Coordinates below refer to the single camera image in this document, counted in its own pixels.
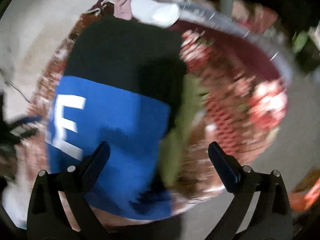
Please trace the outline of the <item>blue and black garment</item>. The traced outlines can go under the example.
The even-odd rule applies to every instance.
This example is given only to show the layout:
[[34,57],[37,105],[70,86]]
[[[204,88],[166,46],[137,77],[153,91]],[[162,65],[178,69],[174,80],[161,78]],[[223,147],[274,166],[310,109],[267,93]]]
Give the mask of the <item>blue and black garment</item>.
[[62,172],[101,142],[110,158],[92,207],[138,220],[171,215],[159,172],[159,143],[175,126],[183,77],[181,35],[105,16],[76,38],[56,88],[48,125],[48,163]]

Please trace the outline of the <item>pink cloth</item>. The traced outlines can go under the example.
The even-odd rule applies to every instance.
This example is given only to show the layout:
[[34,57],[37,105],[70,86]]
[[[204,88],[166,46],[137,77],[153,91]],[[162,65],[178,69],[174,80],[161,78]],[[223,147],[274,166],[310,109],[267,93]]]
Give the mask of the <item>pink cloth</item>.
[[114,0],[114,17],[130,21],[132,20],[132,0]]

